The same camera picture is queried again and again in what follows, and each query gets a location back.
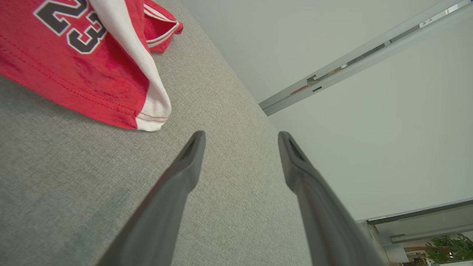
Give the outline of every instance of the printed number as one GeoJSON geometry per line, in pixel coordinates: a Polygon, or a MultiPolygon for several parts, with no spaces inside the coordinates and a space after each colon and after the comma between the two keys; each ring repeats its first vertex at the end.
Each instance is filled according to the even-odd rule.
{"type": "MultiPolygon", "coordinates": [[[[66,18],[58,18],[57,15],[81,18],[88,9],[87,0],[74,1],[75,5],[48,0],[38,7],[34,15],[57,36],[61,36],[69,28],[70,23],[66,18]]],[[[89,37],[86,42],[80,39],[83,34],[75,28],[71,28],[67,33],[67,43],[82,54],[92,53],[107,33],[94,11],[89,12],[87,19],[91,25],[85,31],[85,35],[89,37]],[[99,25],[100,28],[95,30],[94,25],[99,25]]]]}

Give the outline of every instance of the fabric texture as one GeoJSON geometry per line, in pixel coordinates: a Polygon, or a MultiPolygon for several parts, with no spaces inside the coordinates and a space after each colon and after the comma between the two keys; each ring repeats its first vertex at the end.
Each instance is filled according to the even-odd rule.
{"type": "Polygon", "coordinates": [[[158,4],[30,0],[8,2],[0,15],[3,25],[16,21],[0,34],[2,75],[121,128],[155,131],[168,119],[150,51],[163,53],[183,25],[158,4]]]}
{"type": "Polygon", "coordinates": [[[310,265],[277,131],[181,3],[159,4],[186,27],[153,54],[174,109],[160,131],[99,123],[0,79],[0,265],[94,265],[197,130],[207,148],[173,265],[310,265]]]}

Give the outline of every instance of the couch cushion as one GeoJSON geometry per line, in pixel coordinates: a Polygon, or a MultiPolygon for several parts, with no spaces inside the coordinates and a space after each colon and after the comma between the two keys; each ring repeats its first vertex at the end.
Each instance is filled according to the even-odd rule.
{"type": "Polygon", "coordinates": [[[184,23],[154,54],[173,112],[158,132],[122,130],[0,79],[0,265],[97,262],[187,139],[207,133],[173,265],[308,265],[277,132],[178,1],[184,23]]]}

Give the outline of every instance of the red jersey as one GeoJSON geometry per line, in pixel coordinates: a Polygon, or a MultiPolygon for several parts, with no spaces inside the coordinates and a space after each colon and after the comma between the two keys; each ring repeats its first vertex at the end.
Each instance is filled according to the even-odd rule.
{"type": "Polygon", "coordinates": [[[183,25],[152,0],[7,1],[0,24],[7,78],[121,128],[155,131],[168,119],[151,52],[163,53],[183,25]]]}

